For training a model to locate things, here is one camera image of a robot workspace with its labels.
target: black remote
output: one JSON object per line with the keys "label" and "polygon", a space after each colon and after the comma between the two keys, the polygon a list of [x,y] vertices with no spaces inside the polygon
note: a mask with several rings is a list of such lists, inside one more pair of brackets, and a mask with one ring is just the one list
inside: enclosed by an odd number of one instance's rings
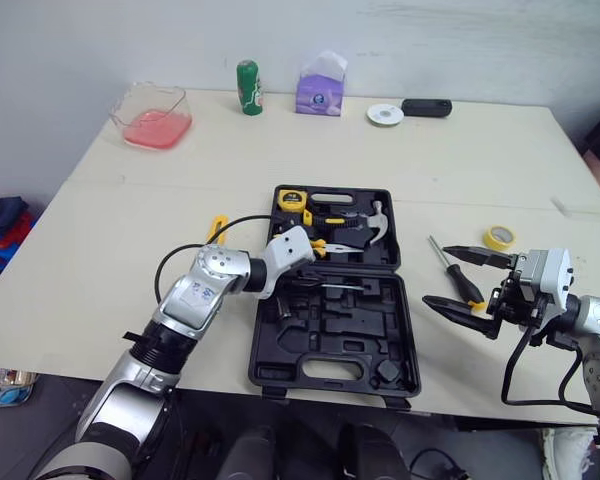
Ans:
{"label": "black remote", "polygon": [[451,100],[407,98],[402,102],[405,117],[446,117],[451,113]]}

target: tool case latch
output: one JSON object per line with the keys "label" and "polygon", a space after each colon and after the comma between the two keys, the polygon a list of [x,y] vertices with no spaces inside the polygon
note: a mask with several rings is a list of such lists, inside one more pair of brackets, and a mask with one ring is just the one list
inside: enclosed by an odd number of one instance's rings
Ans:
{"label": "tool case latch", "polygon": [[287,405],[289,403],[289,399],[287,398],[287,389],[284,387],[275,387],[270,385],[264,386],[262,387],[262,398],[265,400],[272,400],[283,405]]}
{"label": "tool case latch", "polygon": [[411,404],[403,397],[382,397],[384,404],[389,410],[398,410],[401,412],[411,411]]}

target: table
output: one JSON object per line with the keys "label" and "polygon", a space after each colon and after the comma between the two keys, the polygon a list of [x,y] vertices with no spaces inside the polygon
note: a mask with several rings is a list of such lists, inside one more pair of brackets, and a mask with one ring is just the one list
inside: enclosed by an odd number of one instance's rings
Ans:
{"label": "table", "polygon": [[[346,98],[342,118],[293,113],[293,96],[267,95],[264,114],[240,113],[234,92],[189,91],[194,127],[172,150],[125,145],[107,122],[0,277],[0,366],[102,379],[121,337],[155,308],[152,279],[173,247],[201,241],[219,213],[267,213],[277,184],[387,188],[394,201],[422,393],[415,411],[551,422],[592,421],[555,407],[509,407],[499,392],[520,332],[490,341],[429,310],[424,294],[454,296],[426,242],[480,244],[491,224],[518,234],[515,250],[571,249],[574,293],[600,296],[600,189],[542,107],[454,103],[447,119],[376,128]],[[266,221],[230,230],[227,245],[256,253]],[[188,270],[173,258],[162,290]],[[463,266],[483,292],[502,271]],[[259,394],[247,377],[256,300],[228,297],[183,370],[180,386]],[[554,398],[571,355],[528,349],[512,398]],[[568,396],[587,401],[579,375]],[[361,405],[379,398],[292,390],[291,398]]]}

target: white disc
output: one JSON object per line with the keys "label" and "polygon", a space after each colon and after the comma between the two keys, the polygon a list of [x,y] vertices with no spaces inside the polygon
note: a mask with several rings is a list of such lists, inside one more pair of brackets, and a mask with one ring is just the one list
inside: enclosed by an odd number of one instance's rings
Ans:
{"label": "white disc", "polygon": [[378,125],[397,125],[404,118],[402,110],[395,105],[388,105],[386,103],[379,103],[377,105],[371,105],[367,110],[367,117],[373,123]]}

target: green can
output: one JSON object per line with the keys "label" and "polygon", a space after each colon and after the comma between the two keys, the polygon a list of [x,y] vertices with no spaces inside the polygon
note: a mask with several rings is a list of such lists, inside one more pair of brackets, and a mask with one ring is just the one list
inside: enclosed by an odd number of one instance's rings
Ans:
{"label": "green can", "polygon": [[238,96],[242,111],[247,115],[262,112],[262,92],[258,64],[253,60],[243,60],[236,68],[238,73]]}

